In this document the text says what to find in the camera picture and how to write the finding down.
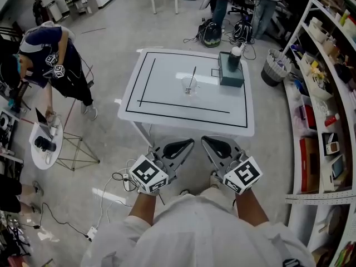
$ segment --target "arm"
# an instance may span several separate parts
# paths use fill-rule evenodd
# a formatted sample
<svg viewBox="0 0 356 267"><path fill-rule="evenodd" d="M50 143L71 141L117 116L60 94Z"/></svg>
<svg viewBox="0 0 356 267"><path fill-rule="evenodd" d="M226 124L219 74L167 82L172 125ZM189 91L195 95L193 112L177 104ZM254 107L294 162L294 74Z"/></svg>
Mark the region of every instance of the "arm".
<svg viewBox="0 0 356 267"><path fill-rule="evenodd" d="M269 221L252 190L248 190L242 195L236 194L236 205L239 218L253 226Z"/></svg>
<svg viewBox="0 0 356 267"><path fill-rule="evenodd" d="M68 44L68 36L69 34L67 31L62 31L62 37L58 42L58 62L57 62L58 65L63 65L63 62L65 60L67 44Z"/></svg>
<svg viewBox="0 0 356 267"><path fill-rule="evenodd" d="M47 109L45 117L47 118L51 113L53 113L52 85L50 83L47 83L45 90L47 99Z"/></svg>
<svg viewBox="0 0 356 267"><path fill-rule="evenodd" d="M153 225L156 207L156 196L140 193L129 216L137 216L145 222Z"/></svg>

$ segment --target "person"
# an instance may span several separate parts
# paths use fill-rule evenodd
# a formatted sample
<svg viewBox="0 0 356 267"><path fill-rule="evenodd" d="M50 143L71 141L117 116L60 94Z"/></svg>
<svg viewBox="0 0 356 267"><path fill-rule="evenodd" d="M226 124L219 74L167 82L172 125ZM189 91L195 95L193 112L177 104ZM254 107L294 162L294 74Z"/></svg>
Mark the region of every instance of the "person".
<svg viewBox="0 0 356 267"><path fill-rule="evenodd" d="M255 39L261 39L266 31L269 22L272 19L276 9L277 1L272 0L257 0L254 9L252 22L252 34Z"/></svg>
<svg viewBox="0 0 356 267"><path fill-rule="evenodd" d="M45 88L47 95L46 117L53 116L52 87L65 97L72 97L81 103L81 112L90 120L97 117L97 109L85 79L81 57L68 38L69 33L62 27L37 27L25 35L24 43L28 52L21 50L16 55L3 58L0 65L0 78L10 87L19 85L20 79L35 83ZM41 50L31 52L32 46L42 45ZM49 55L58 56L57 65L63 65L65 75L61 78L46 78L43 75L53 67L46 63Z"/></svg>
<svg viewBox="0 0 356 267"><path fill-rule="evenodd" d="M181 195L154 217L157 194L138 195L128 217L97 231L81 267L315 266L282 223L269 222L252 190L236 194L238 217L210 178L199 196Z"/></svg>
<svg viewBox="0 0 356 267"><path fill-rule="evenodd" d="M32 12L38 26L50 20L46 8L42 6L42 0L34 0Z"/></svg>
<svg viewBox="0 0 356 267"><path fill-rule="evenodd" d="M0 210L6 212L22 212L23 214L40 214L41 208L36 204L27 205L20 202L17 196L28 196L32 193L43 196L43 189L37 181L30 185L22 185L19 181L0 174Z"/></svg>
<svg viewBox="0 0 356 267"><path fill-rule="evenodd" d="M223 20L226 15L229 0L211 0L210 9L212 13L212 20L216 22L220 27L223 25Z"/></svg>

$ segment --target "glass cup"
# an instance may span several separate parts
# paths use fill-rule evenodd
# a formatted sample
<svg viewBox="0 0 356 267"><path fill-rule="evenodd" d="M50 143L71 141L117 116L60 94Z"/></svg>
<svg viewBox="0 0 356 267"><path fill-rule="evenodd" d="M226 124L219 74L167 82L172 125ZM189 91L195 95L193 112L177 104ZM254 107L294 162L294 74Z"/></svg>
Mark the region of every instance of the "glass cup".
<svg viewBox="0 0 356 267"><path fill-rule="evenodd" d="M198 87L197 80L191 76L185 76L182 79L183 92L186 96L192 96L196 94L196 88Z"/></svg>

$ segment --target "gray floor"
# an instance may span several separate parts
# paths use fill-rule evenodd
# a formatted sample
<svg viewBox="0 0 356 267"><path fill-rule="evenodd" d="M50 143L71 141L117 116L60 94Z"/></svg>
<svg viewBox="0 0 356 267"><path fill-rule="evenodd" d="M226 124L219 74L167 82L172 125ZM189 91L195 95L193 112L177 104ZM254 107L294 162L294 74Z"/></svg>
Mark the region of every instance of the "gray floor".
<svg viewBox="0 0 356 267"><path fill-rule="evenodd" d="M201 0L179 0L179 14L174 14L174 0L156 0L157 15L152 14L150 0L114 0L92 17L81 17L75 22L66 21L66 25L76 34L75 45L89 65L93 65L95 85L92 94L99 115L95 122L90 122L80 114L80 103L75 102L68 118L66 131L83 135L89 146L98 154L101 163L72 172L59 165L47 171L37 169L31 159L28 137L32 126L21 122L14 139L17 153L25 160L21 181L29 184L36 179L45 190L43 201L49 204L58 220L69 221L79 230L87 233L91 226L97 224L101 213L100 191L111 174L125 167L128 159L136 159L145 154L147 146L134 128L117 118L118 104L116 98L122 98L131 72L139 57L138 48L162 46L165 48L194 50L219 53L229 51L231 45L222 42L217 48L208 49L199 43L183 43L184 38L193 38L202 17L208 18L209 9L200 11ZM239 16L226 15L232 23ZM226 30L232 26L227 21ZM83 33L93 29L99 31ZM288 207L283 203L284 194L290 191L293 182L293 148L291 127L286 97L283 87L267 86L260 77L265 57L269 48L279 48L267 37L254 44L257 58L248 61L253 105L255 115L255 135L253 137L236 137L238 144L249 155L253 155L264 175L254 186L262 207L272 222L286 222ZM249 46L245 51L247 57L253 56ZM27 101L34 108L44 111L46 107L44 92L33 88L29 91ZM54 106L65 122L73 99L64 99L57 92L54 94ZM32 110L26 118L36 120ZM165 136L188 136L198 140L207 132L177 129L153 125L151 136L159 140ZM200 145L195 146L189 160L179 171L179 179L171 186L162 189L162 198L167 201L183 188L199 192L207 187L209 173L212 170ZM137 193L126 192L122 183L111 181L107 186L107 197L111 194L126 200L132 205ZM41 204L41 199L27 198ZM107 223L106 209L112 200L104 199L104 216L101 225ZM162 206L157 198L157 208ZM130 211L118 202L109 210L111 221L123 219ZM21 217L21 222L38 224L39 218ZM31 243L33 266L41 266L53 258L58 266L78 266L89 242L68 226L55 223L45 208L42 227L39 230L24 229L27 240Z"/></svg>

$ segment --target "chair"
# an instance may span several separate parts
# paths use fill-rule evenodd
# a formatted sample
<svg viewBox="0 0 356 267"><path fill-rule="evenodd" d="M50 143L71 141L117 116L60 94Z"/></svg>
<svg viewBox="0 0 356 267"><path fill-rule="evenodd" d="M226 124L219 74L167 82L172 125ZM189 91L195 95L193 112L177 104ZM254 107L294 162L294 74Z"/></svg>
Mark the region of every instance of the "chair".
<svg viewBox="0 0 356 267"><path fill-rule="evenodd" d="M240 13L249 16L249 20L252 19L253 14L249 14L247 9L253 10L255 5L248 0L232 0L234 6L231 7L231 10L228 11L228 15L230 13Z"/></svg>

